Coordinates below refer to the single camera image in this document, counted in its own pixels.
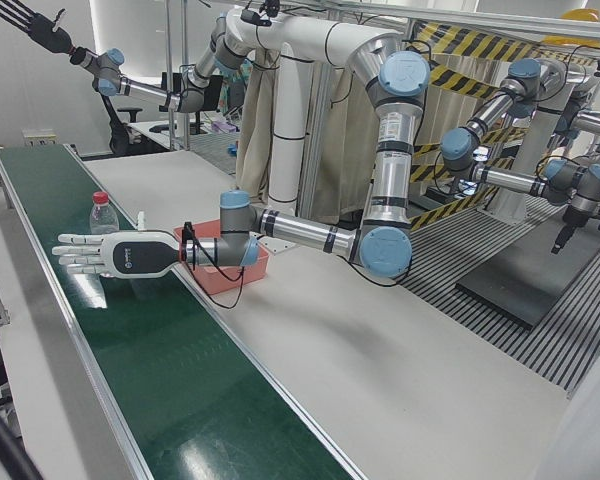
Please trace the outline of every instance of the plastic bottle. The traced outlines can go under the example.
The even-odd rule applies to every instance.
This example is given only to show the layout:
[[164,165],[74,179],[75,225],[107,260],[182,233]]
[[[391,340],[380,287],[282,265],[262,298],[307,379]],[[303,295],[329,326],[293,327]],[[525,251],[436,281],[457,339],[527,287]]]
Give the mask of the plastic bottle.
[[95,192],[93,194],[93,208],[89,217],[89,226],[93,235],[102,235],[120,230],[118,214],[109,205],[107,192]]

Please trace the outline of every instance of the white table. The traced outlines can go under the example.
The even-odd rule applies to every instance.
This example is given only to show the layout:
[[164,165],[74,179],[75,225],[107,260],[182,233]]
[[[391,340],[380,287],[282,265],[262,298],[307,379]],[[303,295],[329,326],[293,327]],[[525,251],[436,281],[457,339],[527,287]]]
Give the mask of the white table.
[[[88,167],[132,217],[144,210],[148,228],[171,230],[217,218],[232,185],[194,157]],[[525,479],[568,403],[410,292],[375,287],[304,247],[271,258],[267,276],[220,315],[370,479]]]

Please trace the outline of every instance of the red plastic tray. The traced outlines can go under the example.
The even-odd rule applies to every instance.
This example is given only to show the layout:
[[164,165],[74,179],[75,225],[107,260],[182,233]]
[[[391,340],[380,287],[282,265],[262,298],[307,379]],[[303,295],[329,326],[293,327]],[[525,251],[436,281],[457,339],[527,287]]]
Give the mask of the red plastic tray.
[[[195,229],[196,237],[199,238],[220,236],[220,220],[197,223],[193,225],[193,228]],[[173,231],[178,239],[182,238],[182,227],[176,228]],[[262,246],[259,246],[258,261],[254,265],[250,265],[244,269],[244,283],[247,284],[264,278],[267,272],[268,261],[269,253]],[[202,288],[204,288],[209,295],[215,295],[216,293],[226,292],[227,290],[240,287],[240,280],[237,282],[227,280],[216,267],[205,266],[196,267],[195,269],[190,265],[187,265],[187,267],[196,281],[202,285]],[[238,275],[240,275],[240,268],[241,267],[220,267],[224,274],[229,278],[238,278]]]

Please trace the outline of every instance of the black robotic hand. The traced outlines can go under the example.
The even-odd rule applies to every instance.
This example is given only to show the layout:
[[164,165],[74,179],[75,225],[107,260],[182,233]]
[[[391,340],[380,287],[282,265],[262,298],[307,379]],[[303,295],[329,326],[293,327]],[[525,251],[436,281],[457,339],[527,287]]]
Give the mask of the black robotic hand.
[[64,12],[64,9],[60,10],[51,21],[20,0],[0,0],[0,18],[22,30],[51,53],[70,54],[74,48],[69,34],[59,27]]

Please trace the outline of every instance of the office chair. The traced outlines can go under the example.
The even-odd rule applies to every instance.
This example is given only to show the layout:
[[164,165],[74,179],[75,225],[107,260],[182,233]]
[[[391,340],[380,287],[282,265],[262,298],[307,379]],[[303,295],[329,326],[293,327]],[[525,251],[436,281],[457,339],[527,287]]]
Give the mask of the office chair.
[[[109,127],[111,127],[111,140],[109,141],[109,148],[116,157],[125,157],[129,155],[141,155],[148,153],[146,140],[140,135],[132,133],[127,125],[120,120],[116,109],[111,103],[111,99],[104,95],[100,95],[104,108],[107,110],[109,115]],[[118,109],[118,112],[124,112],[129,114],[131,123],[135,123],[138,112],[142,109],[138,107],[126,107]]]

